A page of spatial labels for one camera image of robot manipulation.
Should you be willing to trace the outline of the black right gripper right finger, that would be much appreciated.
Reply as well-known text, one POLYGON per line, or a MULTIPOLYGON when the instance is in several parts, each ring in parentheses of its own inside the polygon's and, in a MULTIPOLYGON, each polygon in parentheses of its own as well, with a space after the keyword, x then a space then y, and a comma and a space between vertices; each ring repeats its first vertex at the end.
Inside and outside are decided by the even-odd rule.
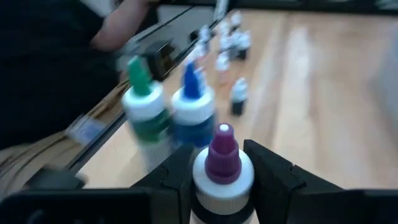
POLYGON ((341 188, 301 168, 252 139, 244 152, 255 171, 251 199, 260 224, 287 224, 295 193, 334 192, 341 188))

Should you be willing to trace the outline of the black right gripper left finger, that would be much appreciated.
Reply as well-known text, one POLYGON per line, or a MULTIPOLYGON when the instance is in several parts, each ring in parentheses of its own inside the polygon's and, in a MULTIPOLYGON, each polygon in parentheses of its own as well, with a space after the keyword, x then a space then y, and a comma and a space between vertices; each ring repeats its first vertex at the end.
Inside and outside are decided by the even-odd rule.
POLYGON ((134 220, 141 224, 190 224, 194 146, 179 147, 152 172, 130 187, 134 220))

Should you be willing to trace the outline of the large purple-capped colouring bottle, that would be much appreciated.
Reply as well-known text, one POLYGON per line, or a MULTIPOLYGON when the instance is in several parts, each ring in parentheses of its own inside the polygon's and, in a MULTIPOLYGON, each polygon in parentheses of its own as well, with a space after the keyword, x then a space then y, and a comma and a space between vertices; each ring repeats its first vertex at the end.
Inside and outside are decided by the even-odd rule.
POLYGON ((193 163, 192 212, 199 224, 248 224, 254 212, 250 199, 254 166, 239 149, 228 123, 215 128, 215 136, 193 163))

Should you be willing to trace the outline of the large blue-capped colouring bottle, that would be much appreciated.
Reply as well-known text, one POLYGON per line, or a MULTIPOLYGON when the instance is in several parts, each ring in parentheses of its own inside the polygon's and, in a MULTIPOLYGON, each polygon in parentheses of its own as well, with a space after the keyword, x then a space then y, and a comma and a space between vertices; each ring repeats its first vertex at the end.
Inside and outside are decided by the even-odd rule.
POLYGON ((215 93, 207 85, 204 70, 192 60, 185 65, 182 85, 172 96, 172 109, 175 142, 207 147, 216 123, 215 93))

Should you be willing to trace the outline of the large green-capped colouring bottle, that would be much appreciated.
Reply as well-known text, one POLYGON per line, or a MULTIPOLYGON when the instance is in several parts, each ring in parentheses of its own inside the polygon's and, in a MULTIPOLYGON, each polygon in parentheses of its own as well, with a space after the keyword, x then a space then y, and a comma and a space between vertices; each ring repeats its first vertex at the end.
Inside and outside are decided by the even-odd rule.
POLYGON ((158 166, 171 152, 170 112, 161 83, 150 78, 140 56, 128 62, 130 88, 122 97, 126 119, 138 141, 147 169, 158 166))

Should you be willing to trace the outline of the small black dropper bottle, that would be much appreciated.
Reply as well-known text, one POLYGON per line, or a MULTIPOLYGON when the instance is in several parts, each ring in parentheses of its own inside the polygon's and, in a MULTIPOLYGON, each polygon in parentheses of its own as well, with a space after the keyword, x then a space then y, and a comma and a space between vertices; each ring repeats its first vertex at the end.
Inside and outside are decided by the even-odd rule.
POLYGON ((248 98, 248 84, 245 78, 239 78, 232 86, 231 93, 231 114, 241 116, 244 113, 245 102, 248 98))

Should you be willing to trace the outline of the small white-capped dropper bottle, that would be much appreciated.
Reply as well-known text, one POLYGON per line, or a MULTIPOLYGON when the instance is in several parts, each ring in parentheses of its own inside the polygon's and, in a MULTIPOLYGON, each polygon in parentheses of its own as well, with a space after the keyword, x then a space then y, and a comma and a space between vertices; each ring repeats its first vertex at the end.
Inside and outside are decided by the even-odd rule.
POLYGON ((228 21, 221 21, 218 24, 218 34, 220 37, 228 38, 230 36, 230 24, 228 21))
POLYGON ((233 35, 222 36, 219 40, 219 53, 226 52, 230 60, 235 60, 238 56, 238 49, 233 35))
POLYGON ((236 11, 234 14, 231 16, 231 25, 234 29, 237 29, 242 22, 242 17, 241 17, 241 12, 236 11))

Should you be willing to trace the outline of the person's forearm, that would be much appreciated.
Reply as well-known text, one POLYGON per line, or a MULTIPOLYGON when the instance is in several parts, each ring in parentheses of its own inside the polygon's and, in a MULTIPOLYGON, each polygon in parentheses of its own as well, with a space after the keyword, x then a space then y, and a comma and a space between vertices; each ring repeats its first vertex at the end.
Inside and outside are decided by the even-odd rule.
POLYGON ((151 5, 159 1, 124 0, 106 17, 101 29, 91 39, 91 46, 104 52, 121 49, 135 35, 151 5))

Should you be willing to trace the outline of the blue-white card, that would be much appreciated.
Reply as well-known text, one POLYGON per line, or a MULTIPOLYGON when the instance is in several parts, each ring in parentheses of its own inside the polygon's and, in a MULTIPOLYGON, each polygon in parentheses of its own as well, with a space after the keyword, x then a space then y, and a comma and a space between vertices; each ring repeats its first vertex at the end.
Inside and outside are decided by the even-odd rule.
POLYGON ((81 115, 65 130, 65 134, 77 143, 86 146, 96 138, 106 125, 91 116, 81 115))

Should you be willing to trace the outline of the person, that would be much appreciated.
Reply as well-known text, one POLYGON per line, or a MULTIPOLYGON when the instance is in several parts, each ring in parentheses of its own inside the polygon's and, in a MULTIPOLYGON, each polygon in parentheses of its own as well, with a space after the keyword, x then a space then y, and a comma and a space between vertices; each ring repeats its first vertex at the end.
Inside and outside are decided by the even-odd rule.
POLYGON ((121 49, 90 44, 107 16, 82 0, 0 0, 0 200, 83 150, 65 134, 79 116, 108 123, 121 111, 121 49))

